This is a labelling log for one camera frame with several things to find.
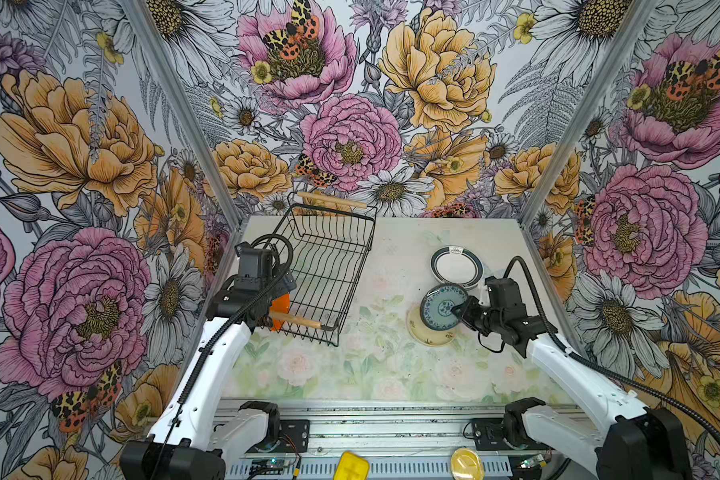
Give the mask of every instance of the yellow round container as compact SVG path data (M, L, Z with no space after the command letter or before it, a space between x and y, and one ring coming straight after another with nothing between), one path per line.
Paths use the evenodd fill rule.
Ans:
M460 448L451 456L451 475L456 480L483 480L485 470L475 450Z

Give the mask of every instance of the wooden handle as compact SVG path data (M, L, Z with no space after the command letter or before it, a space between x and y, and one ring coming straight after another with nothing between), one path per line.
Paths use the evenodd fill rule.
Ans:
M336 205L347 205L347 206L356 206L357 208L368 208L366 204L363 202L356 202L354 200L344 200L343 198L338 197L329 197L327 195L320 195L320 194L310 194L308 192L298 192L298 196L301 198L311 198L312 200L320 200L322 202L331 202L332 204Z
M306 319L303 316L296 316L291 315L290 313L274 312L270 310L269 317L272 318L272 320L278 320L280 322L295 323L296 325L308 326L316 330L322 330L320 322Z

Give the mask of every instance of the butterfly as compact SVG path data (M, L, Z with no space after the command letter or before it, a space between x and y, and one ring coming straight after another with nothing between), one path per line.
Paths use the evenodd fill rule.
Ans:
M589 197L579 200L579 203L574 206L574 213L579 217L579 225L576 227L574 236L576 242L580 245L592 246L595 243L595 234L592 231L592 214L595 212L595 196L590 195Z
M279 52L283 60L296 60L308 40L314 40L320 33L320 21L312 16L309 0L294 0L291 6L291 21L284 30L275 30L262 37L264 45L272 52Z
M298 175L307 177L316 187L323 188L333 185L338 178L330 172L324 172L317 168L315 162L308 155L298 156L298 164L295 168Z
M62 433L76 432L87 418L96 417L100 408L112 406L123 391L122 381L123 365L117 361L87 390L59 395L50 403L51 412L59 419L59 430Z
M673 101L683 100L694 88L720 90L720 50L699 64L679 60L666 66L666 96Z

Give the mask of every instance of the wire basket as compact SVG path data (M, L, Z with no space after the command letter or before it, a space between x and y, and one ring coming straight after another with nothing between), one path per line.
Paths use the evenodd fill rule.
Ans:
M305 203L292 204L273 233L283 235L293 245L291 272L296 289L290 293L288 314L300 319L285 321L277 331L338 346L349 304L371 251L376 209L337 197L306 192L298 195ZM351 207L363 208L374 216L356 214ZM285 249L277 247L277 251L284 261ZM305 326L309 320L319 328Z

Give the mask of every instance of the dish rack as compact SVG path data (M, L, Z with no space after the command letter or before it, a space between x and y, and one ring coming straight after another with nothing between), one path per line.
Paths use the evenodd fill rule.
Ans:
M303 203L292 204L273 232L293 245L291 272L296 280L288 315L279 317L285 321L274 330L338 346L371 251L376 208L321 194L298 192L298 196ZM352 208L373 216L356 214ZM280 261L285 261L286 249L276 250Z

